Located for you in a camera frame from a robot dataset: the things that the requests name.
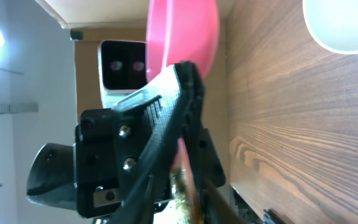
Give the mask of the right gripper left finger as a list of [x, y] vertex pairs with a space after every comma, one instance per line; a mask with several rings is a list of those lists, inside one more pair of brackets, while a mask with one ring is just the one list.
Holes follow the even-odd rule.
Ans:
[[121, 207], [112, 223], [152, 223], [168, 190], [178, 139], [196, 123], [198, 69], [176, 63], [120, 101], [114, 112], [114, 152]]

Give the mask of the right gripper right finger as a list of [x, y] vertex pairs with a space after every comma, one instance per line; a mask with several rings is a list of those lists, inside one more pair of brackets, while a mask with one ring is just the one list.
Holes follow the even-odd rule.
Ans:
[[216, 188], [222, 187], [226, 183], [226, 176], [209, 129], [203, 126], [201, 120], [205, 94], [203, 81], [193, 62], [176, 63], [175, 71], [183, 91], [188, 94], [183, 139], [193, 172], [195, 189], [198, 191], [201, 214], [205, 223], [219, 223], [217, 209], [211, 198], [212, 193], [207, 189], [205, 182], [208, 180]]

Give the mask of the pink measuring scoop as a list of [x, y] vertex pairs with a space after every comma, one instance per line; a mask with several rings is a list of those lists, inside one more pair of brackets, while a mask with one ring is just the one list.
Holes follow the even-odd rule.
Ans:
[[[210, 71], [219, 42], [216, 1], [151, 0], [146, 32], [146, 77], [152, 81], [165, 67], [181, 61], [196, 64], [200, 77]], [[179, 223], [202, 223], [198, 193], [185, 142], [178, 139], [172, 166]]]

